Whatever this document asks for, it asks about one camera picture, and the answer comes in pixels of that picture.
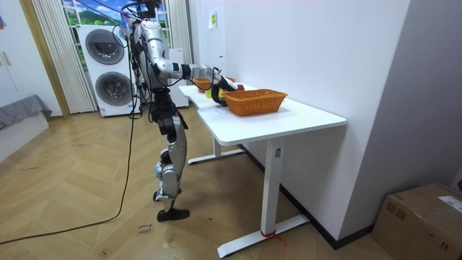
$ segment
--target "window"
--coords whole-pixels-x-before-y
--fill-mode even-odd
[[[61,0],[63,3],[64,14],[66,14],[69,29],[74,39],[74,44],[79,51],[80,59],[82,61],[82,67],[87,70],[87,64],[80,47],[80,39],[77,35],[76,25],[112,25],[115,26],[119,23],[121,16],[119,13],[107,8],[120,10],[123,5],[133,3],[130,0],[102,0],[104,5],[102,6],[92,0]],[[162,27],[162,32],[167,39],[168,45],[171,46],[172,39],[170,34],[170,28],[167,21],[167,12],[165,10],[164,1],[159,5],[157,9],[156,20]]]

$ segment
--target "door frame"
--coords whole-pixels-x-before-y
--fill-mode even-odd
[[[30,32],[34,37],[35,44],[37,45],[38,53],[42,58],[43,65],[46,70],[46,74],[50,79],[51,87],[55,93],[56,99],[58,100],[59,108],[63,113],[63,118],[68,118],[71,115],[69,105],[67,104],[66,96],[64,95],[63,87],[59,82],[58,73],[56,72],[53,59],[51,58],[50,51],[43,36],[42,28],[35,13],[34,5],[32,0],[19,0],[21,3],[22,11],[26,16],[27,23],[30,28]]]

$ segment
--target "desk leg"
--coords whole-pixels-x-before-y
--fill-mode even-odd
[[[309,222],[305,216],[300,214],[296,217],[275,224],[279,182],[282,171],[283,150],[284,140],[282,138],[270,139],[266,143],[266,165],[263,187],[263,209],[261,211],[261,231],[251,233],[243,236],[242,238],[238,238],[221,245],[217,249],[220,258],[268,239],[263,237],[261,232],[264,234],[271,234],[273,232],[280,234],[284,231]]]
[[[223,157],[227,157],[227,156],[230,156],[230,155],[239,155],[241,153],[244,153],[244,150],[242,149],[236,149],[236,150],[233,150],[233,151],[228,151],[228,152],[222,152],[222,146],[217,142],[217,140],[213,138],[213,143],[214,143],[214,154],[213,155],[206,155],[206,156],[202,156],[202,157],[197,157],[197,158],[194,158],[194,159],[189,159],[188,160],[188,164],[194,164],[194,163],[201,163],[201,162],[206,162],[206,161],[210,161],[210,160],[215,160],[215,159],[218,159],[218,158],[223,158]]]

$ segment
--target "cardboard box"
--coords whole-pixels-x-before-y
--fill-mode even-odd
[[[432,184],[392,194],[372,236],[395,260],[460,260],[462,193]]]

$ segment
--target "wooden floor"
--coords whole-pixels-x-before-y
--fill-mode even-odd
[[[212,153],[195,108],[188,158]],[[131,122],[99,113],[53,120],[50,128],[0,163],[0,241],[71,228],[116,214],[126,176]],[[158,223],[152,175],[165,138],[147,117],[135,123],[130,180],[121,216],[69,233],[0,246],[0,259],[218,259],[217,246],[259,230],[263,174],[246,155],[187,165],[176,207],[191,216]],[[277,221],[297,214],[281,194]],[[311,225],[228,259],[391,259],[370,236],[333,251]]]

